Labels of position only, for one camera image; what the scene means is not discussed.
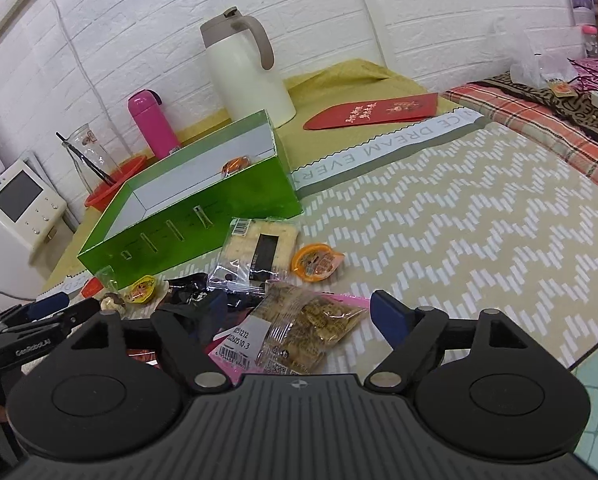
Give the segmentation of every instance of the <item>white electrical cable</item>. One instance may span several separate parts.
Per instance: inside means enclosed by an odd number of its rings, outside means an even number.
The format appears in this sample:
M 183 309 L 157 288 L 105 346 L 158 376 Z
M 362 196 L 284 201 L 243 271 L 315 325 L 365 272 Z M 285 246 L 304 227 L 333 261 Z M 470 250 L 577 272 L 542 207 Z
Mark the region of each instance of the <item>white electrical cable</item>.
M 20 298 L 18 296 L 14 296 L 14 295 L 9 294 L 7 292 L 3 292 L 2 290 L 0 290 L 0 295 L 7 296 L 8 298 L 12 298 L 13 300 L 19 300 L 19 301 L 36 301 L 36 300 L 31 299 L 31 298 Z
M 383 65 L 394 72 L 399 72 L 397 66 L 397 58 L 394 55 L 393 42 L 390 40 L 388 28 L 385 25 L 383 13 L 379 8 L 378 0 L 362 0 L 364 2 L 365 12 L 368 15 L 370 26 L 373 29 L 375 41 L 377 41 L 377 48 L 383 60 Z
M 54 12 L 57 15 L 57 23 L 58 23 L 59 29 L 61 30 L 61 33 L 63 34 L 63 37 L 65 38 L 65 41 L 68 43 L 68 47 L 69 47 L 72 55 L 74 56 L 74 60 L 77 64 L 77 67 L 79 68 L 79 71 L 81 72 L 81 75 L 83 76 L 83 79 L 86 80 L 86 83 L 88 83 L 88 86 L 90 86 L 90 89 L 92 90 L 93 94 L 95 94 L 96 100 L 99 103 L 101 111 L 103 112 L 103 115 L 105 115 L 106 120 L 108 120 L 108 126 L 112 130 L 112 133 L 114 133 L 114 136 L 119 140 L 119 142 L 121 142 L 121 145 L 124 147 L 124 149 L 128 153 L 128 155 L 132 155 L 130 146 L 128 145 L 127 142 L 125 142 L 124 137 L 119 133 L 119 130 L 116 128 L 116 125 L 112 122 L 110 113 L 108 112 L 108 108 L 106 108 L 106 105 L 104 104 L 103 99 L 101 98 L 101 95 L 99 94 L 98 90 L 95 88 L 93 82 L 90 80 L 90 77 L 88 77 L 86 70 L 83 68 L 83 64 L 81 63 L 81 60 L 79 59 L 77 50 L 74 48 L 74 45 L 72 44 L 72 40 L 70 39 L 70 37 L 68 35 L 68 31 L 65 28 L 65 24 L 63 23 L 63 18 L 61 17 L 61 11 L 59 10 L 59 6 L 57 5 L 56 0 L 50 0 L 50 3 L 54 7 Z

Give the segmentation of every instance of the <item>yellow mat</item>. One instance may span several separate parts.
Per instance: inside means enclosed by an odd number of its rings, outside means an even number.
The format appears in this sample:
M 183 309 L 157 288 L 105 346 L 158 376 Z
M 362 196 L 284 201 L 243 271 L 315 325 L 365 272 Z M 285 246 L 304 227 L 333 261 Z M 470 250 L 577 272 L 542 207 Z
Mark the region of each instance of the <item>yellow mat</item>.
M 330 130 L 304 130 L 305 122 L 320 111 L 341 103 L 390 99 L 426 93 L 426 89 L 415 81 L 363 59 L 352 59 L 317 72 L 294 76 L 287 79 L 285 85 L 297 108 L 297 115 L 290 122 L 281 126 L 277 133 L 284 144 L 292 170 L 319 160 L 330 153 L 344 150 L 380 134 L 412 124 L 371 124 Z M 457 107 L 457 104 L 439 98 L 437 115 Z M 230 123 L 228 113 L 222 108 L 202 121 L 178 132 L 177 137 L 184 144 L 189 144 L 228 123 Z M 100 216 L 101 213 L 93 208 L 86 211 L 71 244 L 48 279 L 46 289 L 61 283 L 66 275 L 76 274 L 84 269 L 77 259 L 77 255 Z

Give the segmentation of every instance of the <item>pink water bottle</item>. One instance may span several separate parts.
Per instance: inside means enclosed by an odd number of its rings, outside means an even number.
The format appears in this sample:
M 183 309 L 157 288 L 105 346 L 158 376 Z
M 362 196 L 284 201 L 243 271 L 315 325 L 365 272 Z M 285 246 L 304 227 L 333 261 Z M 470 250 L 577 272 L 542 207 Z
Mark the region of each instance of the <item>pink water bottle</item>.
M 175 132 L 159 108 L 160 104 L 159 94 L 152 90 L 141 90 L 128 99 L 130 115 L 159 160 L 181 149 Z

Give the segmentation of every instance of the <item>white thermos jug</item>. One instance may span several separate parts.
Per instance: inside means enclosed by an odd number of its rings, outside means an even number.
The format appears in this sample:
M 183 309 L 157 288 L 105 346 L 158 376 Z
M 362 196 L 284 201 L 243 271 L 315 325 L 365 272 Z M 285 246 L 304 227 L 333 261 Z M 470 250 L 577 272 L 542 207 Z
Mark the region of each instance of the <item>white thermos jug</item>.
M 231 7 L 201 25 L 210 77 L 230 117 L 265 109 L 274 127 L 292 119 L 295 106 L 273 68 L 275 55 L 261 23 Z

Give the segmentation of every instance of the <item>barcode label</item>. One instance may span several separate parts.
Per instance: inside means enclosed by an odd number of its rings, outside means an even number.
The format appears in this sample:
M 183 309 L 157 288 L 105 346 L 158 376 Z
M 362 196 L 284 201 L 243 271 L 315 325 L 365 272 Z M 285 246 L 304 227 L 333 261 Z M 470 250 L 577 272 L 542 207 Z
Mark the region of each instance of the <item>barcode label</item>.
M 251 221 L 247 218 L 237 218 L 233 228 L 233 235 L 245 236 Z
M 227 346 L 219 347 L 219 356 L 225 359 L 226 361 L 230 361 L 232 364 L 238 366 L 239 368 L 243 368 L 244 370 L 250 369 L 250 359 Z
M 297 372 L 272 359 L 265 364 L 264 371 L 266 374 L 271 375 L 299 375 Z

